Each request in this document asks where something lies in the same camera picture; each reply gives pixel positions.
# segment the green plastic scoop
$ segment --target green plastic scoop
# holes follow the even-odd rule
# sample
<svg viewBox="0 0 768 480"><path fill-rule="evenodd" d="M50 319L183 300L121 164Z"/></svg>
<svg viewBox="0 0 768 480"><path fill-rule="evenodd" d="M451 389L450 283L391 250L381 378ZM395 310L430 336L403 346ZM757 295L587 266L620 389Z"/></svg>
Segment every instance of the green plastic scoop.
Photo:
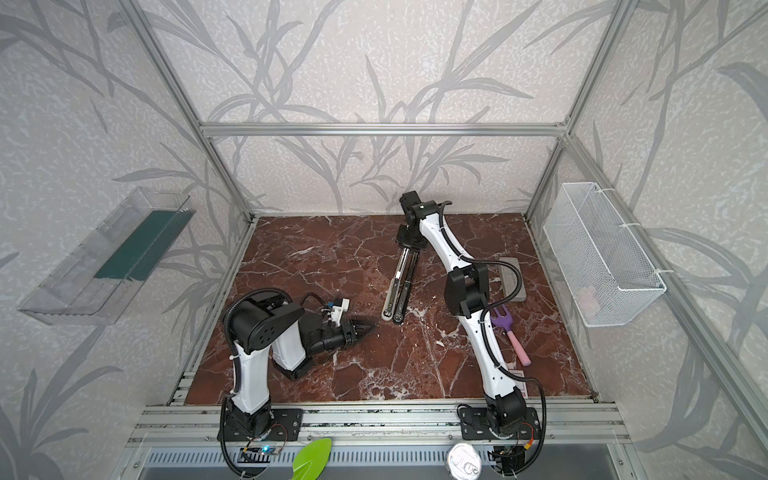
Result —
<svg viewBox="0 0 768 480"><path fill-rule="evenodd" d="M331 439L320 439L310 443L293 460L293 477L290 480L315 480L331 456Z"/></svg>

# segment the white wire basket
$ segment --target white wire basket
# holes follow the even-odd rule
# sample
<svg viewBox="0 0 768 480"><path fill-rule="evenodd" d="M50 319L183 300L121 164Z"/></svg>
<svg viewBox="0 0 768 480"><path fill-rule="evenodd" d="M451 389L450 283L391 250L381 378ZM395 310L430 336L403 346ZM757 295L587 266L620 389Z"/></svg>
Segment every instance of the white wire basket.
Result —
<svg viewBox="0 0 768 480"><path fill-rule="evenodd" d="M626 325L667 291L594 182L562 184L544 232L586 326Z"/></svg>

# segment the tin can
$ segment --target tin can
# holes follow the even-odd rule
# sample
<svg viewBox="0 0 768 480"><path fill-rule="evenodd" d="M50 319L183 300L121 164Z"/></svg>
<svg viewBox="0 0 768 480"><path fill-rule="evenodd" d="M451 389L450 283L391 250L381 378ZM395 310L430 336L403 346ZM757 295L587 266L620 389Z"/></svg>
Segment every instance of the tin can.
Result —
<svg viewBox="0 0 768 480"><path fill-rule="evenodd" d="M482 460L472 445L459 442L449 450L445 467L456 480L477 480L480 478Z"/></svg>

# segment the wallpaper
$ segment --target wallpaper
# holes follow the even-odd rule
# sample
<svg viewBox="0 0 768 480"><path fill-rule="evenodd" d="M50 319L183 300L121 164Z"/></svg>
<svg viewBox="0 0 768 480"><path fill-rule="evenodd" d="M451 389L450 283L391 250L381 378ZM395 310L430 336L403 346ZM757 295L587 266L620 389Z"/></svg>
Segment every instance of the wallpaper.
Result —
<svg viewBox="0 0 768 480"><path fill-rule="evenodd" d="M704 312L768 393L768 2L636 10L576 133ZM541 223L554 288L572 302ZM768 460L663 300L625 327L566 317L601 397L651 478L768 478Z"/></svg>
<svg viewBox="0 0 768 480"><path fill-rule="evenodd" d="M554 147L552 137L217 140L253 211L282 214L397 214L411 190L461 213L522 212Z"/></svg>
<svg viewBox="0 0 768 480"><path fill-rule="evenodd" d="M636 12L577 133L768 395L766 48L765 0Z"/></svg>
<svg viewBox="0 0 768 480"><path fill-rule="evenodd" d="M0 4L0 478L107 478L164 403L245 231L116 7ZM47 326L19 303L136 186L197 213L113 326Z"/></svg>
<svg viewBox="0 0 768 480"><path fill-rule="evenodd" d="M141 0L207 122L555 122L613 0Z"/></svg>
<svg viewBox="0 0 768 480"><path fill-rule="evenodd" d="M531 229L581 364L601 400L619 405L647 477L768 478L768 458L663 298L626 326L584 327L542 230L558 186L578 181L566 152Z"/></svg>

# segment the metal vent grille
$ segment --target metal vent grille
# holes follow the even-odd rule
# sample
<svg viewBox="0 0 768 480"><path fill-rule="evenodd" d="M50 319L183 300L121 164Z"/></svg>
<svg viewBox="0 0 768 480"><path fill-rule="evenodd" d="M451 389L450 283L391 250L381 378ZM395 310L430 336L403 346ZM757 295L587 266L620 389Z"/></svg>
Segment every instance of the metal vent grille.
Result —
<svg viewBox="0 0 768 480"><path fill-rule="evenodd" d="M334 446L328 460L331 467L352 466L429 466L445 465L445 456L453 445L409 445L409 446ZM290 467L300 447L286 447L279 455L258 455L250 458L249 465L254 462L268 463L270 466ZM481 458L487 458L485 448L481 450ZM240 449L230 449L234 455ZM194 467L194 466L225 466L221 450L216 447L199 448L160 448L152 452L144 464L145 468L163 467Z"/></svg>

